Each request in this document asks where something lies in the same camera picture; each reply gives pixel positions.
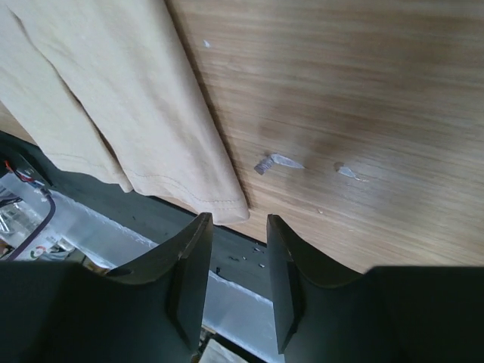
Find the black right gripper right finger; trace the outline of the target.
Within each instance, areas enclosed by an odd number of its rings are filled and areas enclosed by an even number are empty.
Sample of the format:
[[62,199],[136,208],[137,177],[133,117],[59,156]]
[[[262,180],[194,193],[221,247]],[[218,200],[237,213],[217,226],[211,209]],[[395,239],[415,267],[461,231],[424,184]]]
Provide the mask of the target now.
[[267,218],[278,351],[287,362],[481,362],[483,270],[356,272]]

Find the beige t shirt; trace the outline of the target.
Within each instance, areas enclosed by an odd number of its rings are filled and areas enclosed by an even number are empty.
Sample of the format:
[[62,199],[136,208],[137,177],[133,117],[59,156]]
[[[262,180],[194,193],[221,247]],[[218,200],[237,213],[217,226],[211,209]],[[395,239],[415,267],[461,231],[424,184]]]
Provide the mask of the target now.
[[250,217],[163,1],[3,1],[1,102],[63,171]]

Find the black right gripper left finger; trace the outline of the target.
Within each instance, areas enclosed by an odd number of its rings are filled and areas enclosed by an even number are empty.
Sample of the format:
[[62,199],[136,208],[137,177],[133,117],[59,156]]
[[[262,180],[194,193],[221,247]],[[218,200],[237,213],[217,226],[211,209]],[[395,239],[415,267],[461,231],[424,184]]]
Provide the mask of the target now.
[[190,362],[213,218],[100,275],[76,262],[1,264],[3,362]]

